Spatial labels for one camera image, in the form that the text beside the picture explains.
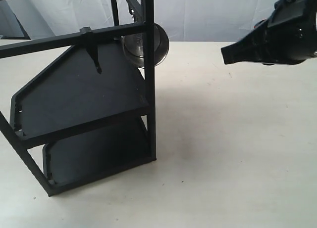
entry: white backdrop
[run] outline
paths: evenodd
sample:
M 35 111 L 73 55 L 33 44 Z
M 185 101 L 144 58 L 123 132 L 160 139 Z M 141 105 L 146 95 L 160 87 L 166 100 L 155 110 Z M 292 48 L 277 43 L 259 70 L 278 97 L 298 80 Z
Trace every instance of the white backdrop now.
M 155 0 L 155 20 L 171 41 L 236 41 L 267 18 L 277 0 Z M 110 0 L 8 0 L 33 39 L 112 26 Z M 121 23 L 132 22 L 118 0 Z

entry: white tabletop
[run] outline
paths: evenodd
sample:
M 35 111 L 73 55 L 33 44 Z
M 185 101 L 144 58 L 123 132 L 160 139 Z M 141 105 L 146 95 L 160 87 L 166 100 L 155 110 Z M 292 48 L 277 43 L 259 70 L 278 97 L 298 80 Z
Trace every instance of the white tabletop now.
M 228 44 L 171 43 L 156 68 L 153 163 L 48 198 L 0 135 L 0 227 L 315 228 L 317 60 L 225 66 Z M 65 49 L 0 60 L 7 118 L 11 96 Z

